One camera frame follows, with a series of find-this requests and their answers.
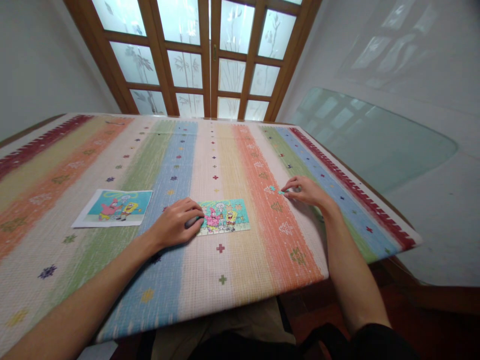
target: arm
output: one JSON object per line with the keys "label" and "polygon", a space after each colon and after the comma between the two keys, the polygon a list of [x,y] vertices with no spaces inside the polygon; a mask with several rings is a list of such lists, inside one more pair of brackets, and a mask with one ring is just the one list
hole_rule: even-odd
{"label": "arm", "polygon": [[284,196],[317,206],[325,220],[330,277],[342,308],[348,330],[353,335],[364,325],[375,323],[389,328],[389,318],[370,269],[345,225],[335,201],[313,180],[295,176],[281,189],[300,187],[300,192]]}
{"label": "arm", "polygon": [[135,238],[112,262],[55,307],[3,359],[76,359],[102,324],[112,305],[142,264],[152,255],[190,240],[203,217],[190,198],[169,206],[153,226]]}

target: blue stripe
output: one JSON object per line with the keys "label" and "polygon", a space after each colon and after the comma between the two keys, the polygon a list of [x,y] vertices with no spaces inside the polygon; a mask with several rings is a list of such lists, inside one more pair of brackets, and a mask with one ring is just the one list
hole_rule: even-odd
{"label": "blue stripe", "polygon": [[[139,228],[139,235],[154,224],[164,207],[190,195],[197,132],[196,122],[176,121],[174,133],[152,187],[152,198]],[[159,262],[148,261],[145,264],[103,327],[103,340],[178,321],[184,252],[184,246],[170,248],[162,254]],[[151,299],[144,297],[142,301],[142,296],[150,290]]]}
{"label": "blue stripe", "polygon": [[[340,206],[343,215],[350,220],[358,234],[366,241],[371,251],[377,255],[379,259],[400,252],[400,244],[389,237],[385,233],[385,230],[380,228],[376,222],[372,221],[371,215],[369,215],[363,206],[357,203],[352,193],[346,191],[343,186],[339,186],[337,179],[330,175],[329,171],[324,168],[324,165],[316,156],[311,155],[304,144],[300,142],[288,128],[280,127],[275,130],[282,136],[300,160],[305,163],[323,190]],[[372,229],[373,233],[367,231],[367,227]]]}

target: white wall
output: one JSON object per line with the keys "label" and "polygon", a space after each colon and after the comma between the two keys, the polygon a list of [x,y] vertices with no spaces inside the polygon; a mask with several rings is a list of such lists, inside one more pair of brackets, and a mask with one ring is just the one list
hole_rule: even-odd
{"label": "white wall", "polygon": [[120,113],[61,0],[2,1],[0,49],[0,140],[62,113]]}
{"label": "white wall", "polygon": [[[323,0],[277,117],[288,123],[305,94],[321,87],[458,143],[446,163],[386,194],[425,241],[400,260],[434,285],[480,286],[479,14],[475,0]],[[395,17],[399,28],[382,26]],[[381,43],[364,52],[374,36],[405,45],[397,57]]]}

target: patrick star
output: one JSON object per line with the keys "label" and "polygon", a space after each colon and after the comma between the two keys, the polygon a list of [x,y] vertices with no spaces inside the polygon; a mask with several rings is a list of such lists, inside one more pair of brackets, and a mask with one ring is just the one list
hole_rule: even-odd
{"label": "patrick star", "polygon": [[209,233],[213,233],[214,230],[218,230],[220,219],[217,216],[217,212],[214,210],[213,207],[210,208],[210,216],[205,216],[205,218],[206,218],[206,226],[208,227]]}
{"label": "patrick star", "polygon": [[110,220],[110,217],[115,214],[115,212],[122,207],[122,205],[118,205],[118,200],[116,198],[113,199],[111,202],[110,206],[107,206],[107,204],[100,204],[103,210],[101,213],[98,214],[98,220]]}

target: forearm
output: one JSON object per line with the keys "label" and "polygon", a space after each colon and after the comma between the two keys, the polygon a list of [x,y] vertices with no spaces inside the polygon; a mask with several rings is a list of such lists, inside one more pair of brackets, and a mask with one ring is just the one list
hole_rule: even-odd
{"label": "forearm", "polygon": [[368,323],[391,327],[375,279],[332,201],[319,206],[326,227],[328,268],[351,334]]}
{"label": "forearm", "polygon": [[150,256],[137,238],[102,271],[55,307],[4,359],[76,359],[125,286]]}

